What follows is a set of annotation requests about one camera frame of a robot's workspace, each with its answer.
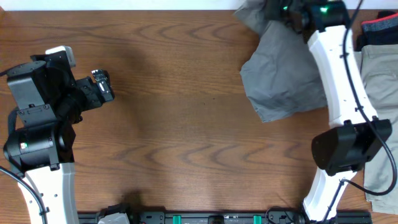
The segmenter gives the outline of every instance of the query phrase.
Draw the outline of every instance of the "cable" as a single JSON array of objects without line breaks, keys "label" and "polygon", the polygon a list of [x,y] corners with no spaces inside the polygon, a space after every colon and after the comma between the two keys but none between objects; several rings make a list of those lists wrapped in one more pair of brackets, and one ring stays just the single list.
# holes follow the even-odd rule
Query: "cable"
[{"label": "cable", "polygon": [[391,167],[392,167],[392,181],[391,181],[391,185],[389,186],[389,188],[388,188],[387,190],[385,190],[385,191],[383,191],[383,192],[373,192],[372,190],[365,189],[364,187],[362,187],[362,186],[358,185],[357,183],[352,182],[352,181],[350,181],[350,180],[346,180],[346,179],[340,180],[340,184],[339,184],[339,186],[338,186],[338,188],[337,188],[337,190],[336,190],[336,192],[335,192],[335,195],[333,196],[333,200],[331,201],[330,206],[328,207],[328,210],[326,211],[326,215],[325,215],[325,217],[323,218],[322,223],[326,223],[327,218],[328,218],[329,213],[330,213],[330,210],[331,210],[331,208],[333,207],[333,205],[335,204],[336,198],[337,198],[337,196],[338,196],[338,194],[339,194],[339,192],[340,192],[342,186],[344,186],[344,183],[345,183],[345,182],[351,184],[352,186],[356,187],[356,188],[359,189],[359,190],[362,190],[363,192],[365,192],[365,193],[367,193],[367,194],[375,195],[375,196],[387,195],[388,193],[392,192],[392,190],[394,190],[394,188],[395,188],[395,186],[396,186],[396,184],[397,184],[397,165],[396,165],[396,161],[395,161],[395,159],[394,159],[394,156],[392,155],[392,152],[391,152],[391,150],[389,149],[389,147],[388,147],[388,145],[386,144],[386,142],[381,138],[380,134],[378,133],[378,131],[376,130],[376,128],[374,127],[374,125],[372,124],[372,122],[369,120],[369,118],[366,116],[365,112],[363,111],[363,106],[361,105],[361,102],[359,101],[359,98],[358,98],[358,94],[356,93],[355,86],[354,86],[354,83],[353,83],[353,79],[352,79],[352,77],[351,77],[351,72],[350,72],[350,70],[349,70],[348,61],[347,61],[347,52],[346,52],[346,48],[347,48],[346,45],[347,45],[347,44],[346,44],[346,42],[347,42],[348,32],[349,32],[349,30],[351,29],[351,27],[352,27],[353,24],[354,24],[354,21],[355,21],[355,19],[356,19],[356,16],[357,16],[358,13],[359,13],[359,8],[361,7],[362,3],[363,3],[363,0],[360,0],[360,2],[359,2],[359,4],[358,4],[357,8],[356,8],[355,11],[354,11],[354,14],[353,14],[351,20],[350,20],[350,22],[349,22],[349,24],[348,24],[348,26],[347,26],[347,28],[346,28],[346,31],[345,31],[345,33],[344,33],[344,38],[343,38],[343,59],[344,59],[344,65],[345,65],[345,69],[346,69],[346,72],[347,72],[347,77],[348,77],[349,85],[350,85],[351,90],[352,90],[353,95],[354,95],[354,99],[355,99],[355,103],[356,103],[356,106],[357,106],[357,110],[361,113],[363,119],[366,121],[366,123],[367,123],[367,124],[369,125],[369,127],[371,128],[371,130],[372,130],[373,134],[375,135],[375,137],[376,137],[376,138],[380,141],[380,143],[382,144],[382,146],[383,146],[385,152],[387,153],[387,157],[388,157],[388,159],[390,160]]},{"label": "cable", "polygon": [[42,217],[43,224],[47,224],[47,219],[45,214],[47,213],[47,210],[44,207],[43,202],[40,200],[40,197],[37,195],[37,193],[30,187],[26,182],[24,182],[21,178],[19,178],[17,175],[12,173],[11,171],[7,170],[6,168],[0,166],[0,171],[7,174],[9,177],[13,178],[16,180],[18,183],[20,183],[22,186],[26,188],[26,190],[35,198],[37,205],[40,208],[40,213],[39,215]]}]

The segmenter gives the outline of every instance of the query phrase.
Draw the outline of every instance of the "wooden table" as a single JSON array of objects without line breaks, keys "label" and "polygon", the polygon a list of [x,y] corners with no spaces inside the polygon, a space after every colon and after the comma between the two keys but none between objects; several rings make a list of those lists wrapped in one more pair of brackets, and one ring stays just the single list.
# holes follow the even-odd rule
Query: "wooden table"
[{"label": "wooden table", "polygon": [[[69,45],[76,78],[96,68],[111,74],[115,101],[84,112],[84,121],[74,125],[79,211],[119,202],[167,210],[299,207],[316,170],[311,140],[328,129],[327,109],[262,124],[239,75],[258,37],[231,14],[6,12],[1,70]],[[359,20],[375,15],[363,11]],[[15,107],[5,78],[0,104],[3,145],[7,115]],[[0,165],[9,167],[3,156]],[[363,183],[363,173],[354,180]],[[5,175],[0,183],[0,223],[29,223],[17,184]],[[349,186],[339,208],[371,205]],[[373,218],[398,222],[380,213]]]}]

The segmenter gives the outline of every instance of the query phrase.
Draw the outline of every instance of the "folded cloth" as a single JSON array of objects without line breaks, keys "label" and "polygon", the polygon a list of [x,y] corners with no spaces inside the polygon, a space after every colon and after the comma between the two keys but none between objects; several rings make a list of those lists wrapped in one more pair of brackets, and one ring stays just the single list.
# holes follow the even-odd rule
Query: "folded cloth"
[{"label": "folded cloth", "polygon": [[[362,49],[361,77],[379,119],[390,119],[392,134],[387,140],[398,159],[398,45],[368,45]],[[392,169],[384,149],[365,165],[365,188],[381,192],[390,186]],[[385,196],[366,194],[374,212],[398,215],[398,188]]]},{"label": "folded cloth", "polygon": [[398,44],[398,13],[373,21],[362,23],[364,34],[357,39],[357,51],[366,45],[392,45]]},{"label": "folded cloth", "polygon": [[280,22],[266,21],[264,7],[264,0],[250,0],[234,14],[261,37],[241,76],[262,122],[326,106],[318,67],[303,37]]}]

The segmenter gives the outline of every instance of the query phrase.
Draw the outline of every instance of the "white wall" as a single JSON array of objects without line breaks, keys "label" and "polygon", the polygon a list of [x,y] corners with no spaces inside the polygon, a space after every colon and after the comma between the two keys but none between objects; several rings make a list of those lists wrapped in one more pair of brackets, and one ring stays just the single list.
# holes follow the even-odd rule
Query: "white wall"
[{"label": "white wall", "polygon": [[[245,0],[0,0],[6,11],[20,10],[233,10]],[[344,0],[347,8],[359,0]],[[364,0],[362,9],[398,9],[398,0]]]}]

